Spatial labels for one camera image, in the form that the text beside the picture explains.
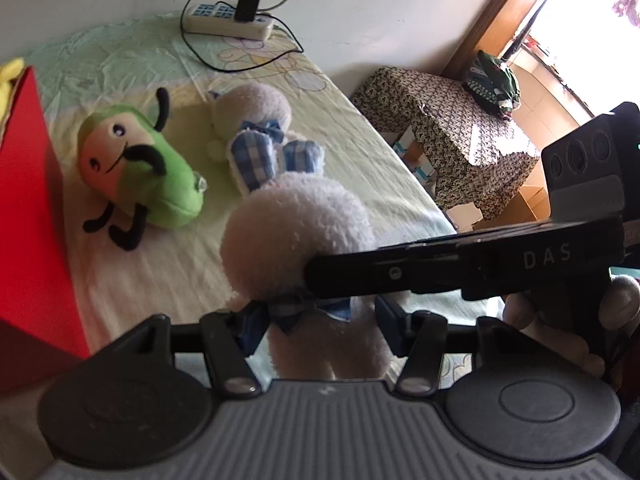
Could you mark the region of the person right hand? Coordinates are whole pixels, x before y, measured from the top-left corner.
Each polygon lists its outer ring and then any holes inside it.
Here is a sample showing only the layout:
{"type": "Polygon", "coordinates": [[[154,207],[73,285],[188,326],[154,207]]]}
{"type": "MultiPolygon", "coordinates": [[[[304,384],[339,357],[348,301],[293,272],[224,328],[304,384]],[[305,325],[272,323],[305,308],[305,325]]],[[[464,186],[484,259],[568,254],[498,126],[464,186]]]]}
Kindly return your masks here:
{"type": "MultiPolygon", "coordinates": [[[[502,319],[525,335],[541,342],[563,358],[580,366],[597,378],[605,372],[605,362],[592,353],[581,336],[563,332],[547,324],[524,294],[510,295],[502,312],[502,319]]],[[[605,333],[631,336],[639,326],[639,284],[628,275],[617,275],[611,280],[599,310],[599,321],[605,333]]]]}

